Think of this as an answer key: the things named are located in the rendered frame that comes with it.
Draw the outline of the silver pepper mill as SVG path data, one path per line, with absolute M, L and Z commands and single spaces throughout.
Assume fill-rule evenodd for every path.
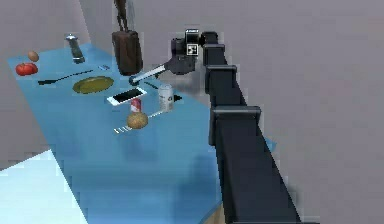
M 73 35 L 73 34 L 68 34 L 65 39 L 67 40 L 68 44 L 69 44 L 69 47 L 71 49 L 71 53 L 72 53 L 72 56 L 73 56 L 73 61 L 76 63 L 76 64 L 80 64 L 80 63 L 84 63 L 85 62 L 85 58 L 83 56 L 83 53 L 79 47 L 79 44 L 78 44 L 78 38 Z

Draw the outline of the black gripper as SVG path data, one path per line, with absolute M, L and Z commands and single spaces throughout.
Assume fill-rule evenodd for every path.
M 137 86 L 143 79 L 151 76 L 159 75 L 167 70 L 175 75 L 185 75 L 195 70 L 196 58 L 188 56 L 184 38 L 174 38 L 171 41 L 171 59 L 150 71 L 143 74 L 132 76 L 129 78 L 129 83 L 132 86 Z

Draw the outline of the olive green plate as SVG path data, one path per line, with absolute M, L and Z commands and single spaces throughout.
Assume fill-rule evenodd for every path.
M 89 77 L 76 82 L 73 90 L 79 94 L 97 93 L 107 90 L 114 83 L 114 80 L 106 76 Z

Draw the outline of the black ladle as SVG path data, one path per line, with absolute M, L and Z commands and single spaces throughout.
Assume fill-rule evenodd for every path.
M 73 73 L 71 75 L 67 75 L 67 76 L 64 76 L 64 77 L 61 77 L 59 79 L 50 79 L 50 80 L 39 80 L 37 81 L 37 83 L 39 85 L 49 85 L 49 84 L 54 84 L 58 81 L 61 81 L 63 79 L 66 79 L 66 78 L 69 78 L 69 77 L 72 77 L 72 76 L 77 76 L 77 75 L 82 75 L 82 74 L 86 74 L 86 73 L 90 73 L 90 72 L 93 72 L 93 70 L 86 70 L 86 71 L 82 71 L 82 72 L 77 72 L 77 73 Z

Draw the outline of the black knife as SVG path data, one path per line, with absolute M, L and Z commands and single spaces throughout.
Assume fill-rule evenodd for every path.
M 164 99 L 167 101 L 173 101 L 173 102 L 182 99 L 181 96 L 176 95 L 174 93 L 173 87 L 170 84 L 162 84 L 160 86 L 155 86 L 154 84 L 147 82 L 147 85 L 156 89 L 161 99 Z

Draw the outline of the brown potato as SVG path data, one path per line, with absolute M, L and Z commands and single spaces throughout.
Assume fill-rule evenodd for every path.
M 132 129 L 141 129 L 148 124 L 148 116 L 143 112 L 133 112 L 127 117 L 127 126 Z

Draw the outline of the white smartphone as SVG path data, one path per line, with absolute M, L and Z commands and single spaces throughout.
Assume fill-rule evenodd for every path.
M 117 95 L 111 96 L 107 98 L 107 101 L 112 105 L 112 106 L 118 106 L 121 104 L 124 104 L 126 102 L 131 101 L 132 99 L 139 98 L 143 95 L 146 95 L 147 92 L 140 88 L 140 87 L 135 87 L 130 90 L 127 90 L 125 92 L 119 93 Z

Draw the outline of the silver fork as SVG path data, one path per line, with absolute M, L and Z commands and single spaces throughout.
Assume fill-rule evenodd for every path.
M 162 114 L 162 111 L 157 111 L 150 115 L 147 115 L 143 112 L 133 112 L 127 117 L 125 126 L 114 128 L 113 131 L 116 134 L 120 134 L 128 132 L 130 130 L 142 129 L 148 125 L 150 118 L 153 118 L 160 114 Z

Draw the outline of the blue table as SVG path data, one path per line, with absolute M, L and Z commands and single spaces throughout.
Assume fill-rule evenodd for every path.
M 107 98 L 129 89 L 114 57 L 91 44 L 81 47 L 76 64 L 69 49 L 41 53 L 39 71 L 17 77 L 44 137 L 89 224 L 203 224 L 221 203 L 216 154 L 208 144 L 209 109 L 183 95 L 173 110 L 149 119 L 146 127 L 116 134 L 126 125 L 129 104 Z M 98 66 L 107 65 L 109 70 Z M 54 84 L 39 80 L 72 76 Z M 114 80 L 107 90 L 79 94 L 73 85 L 85 78 Z M 159 108 L 158 92 L 141 87 L 142 110 Z

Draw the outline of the red tomato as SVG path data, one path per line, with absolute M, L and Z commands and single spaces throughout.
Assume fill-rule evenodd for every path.
M 34 63 L 20 63 L 15 67 L 19 76 L 28 76 L 38 72 L 38 67 Z

